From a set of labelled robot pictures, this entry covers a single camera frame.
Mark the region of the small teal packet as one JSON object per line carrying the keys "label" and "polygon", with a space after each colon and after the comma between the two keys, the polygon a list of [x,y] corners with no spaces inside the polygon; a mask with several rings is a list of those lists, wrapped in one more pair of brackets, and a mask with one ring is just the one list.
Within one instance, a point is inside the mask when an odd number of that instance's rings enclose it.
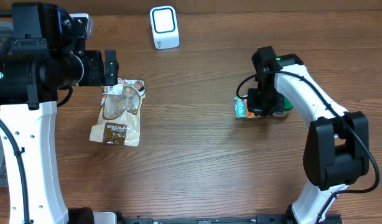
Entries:
{"label": "small teal packet", "polygon": [[236,118],[247,118],[247,104],[245,99],[238,98],[237,96],[234,98],[235,101],[235,117]]}

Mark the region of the green lid jar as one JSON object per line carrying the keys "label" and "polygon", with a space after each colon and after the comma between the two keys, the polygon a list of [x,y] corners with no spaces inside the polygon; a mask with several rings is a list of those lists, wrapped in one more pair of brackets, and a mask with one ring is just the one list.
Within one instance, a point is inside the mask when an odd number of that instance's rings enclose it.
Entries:
{"label": "green lid jar", "polygon": [[286,117],[293,109],[291,102],[284,98],[282,101],[278,101],[275,110],[273,111],[273,116],[275,117]]}

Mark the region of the beige bread bag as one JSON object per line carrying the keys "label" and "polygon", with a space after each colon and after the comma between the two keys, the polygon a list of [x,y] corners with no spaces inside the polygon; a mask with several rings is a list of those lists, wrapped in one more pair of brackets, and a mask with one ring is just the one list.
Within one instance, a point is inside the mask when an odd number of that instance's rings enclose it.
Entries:
{"label": "beige bread bag", "polygon": [[89,140],[105,144],[138,146],[141,135],[141,106],[146,96],[142,80],[118,78],[118,84],[103,88],[98,121]]}

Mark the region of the orange white packet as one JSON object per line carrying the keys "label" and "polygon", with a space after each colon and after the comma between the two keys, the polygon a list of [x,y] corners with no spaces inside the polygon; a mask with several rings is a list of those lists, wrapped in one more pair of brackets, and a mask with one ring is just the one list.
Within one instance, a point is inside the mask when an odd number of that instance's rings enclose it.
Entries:
{"label": "orange white packet", "polygon": [[259,117],[259,115],[255,115],[254,113],[247,111],[246,117],[247,118],[257,118],[257,117]]}

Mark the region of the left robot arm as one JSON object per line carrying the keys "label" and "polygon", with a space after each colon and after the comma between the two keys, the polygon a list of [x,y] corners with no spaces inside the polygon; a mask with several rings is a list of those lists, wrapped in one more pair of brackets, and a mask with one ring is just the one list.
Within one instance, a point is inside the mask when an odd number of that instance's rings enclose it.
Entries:
{"label": "left robot arm", "polygon": [[114,50],[87,50],[93,20],[42,2],[11,7],[13,35],[0,55],[0,142],[11,223],[119,223],[116,212],[68,208],[60,189],[55,122],[60,90],[113,86]]}

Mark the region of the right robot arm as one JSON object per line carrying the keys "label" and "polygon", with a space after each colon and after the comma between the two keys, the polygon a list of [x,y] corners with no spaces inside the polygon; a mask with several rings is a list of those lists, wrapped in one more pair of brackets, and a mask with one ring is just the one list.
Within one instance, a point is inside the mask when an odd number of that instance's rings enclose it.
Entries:
{"label": "right robot arm", "polygon": [[296,54],[278,56],[267,46],[258,48],[251,61],[258,85],[248,90],[248,111],[272,116],[285,112],[289,102],[309,129],[303,155],[307,182],[282,223],[335,223],[338,218],[326,217],[328,209],[369,170],[366,116],[333,101]]}

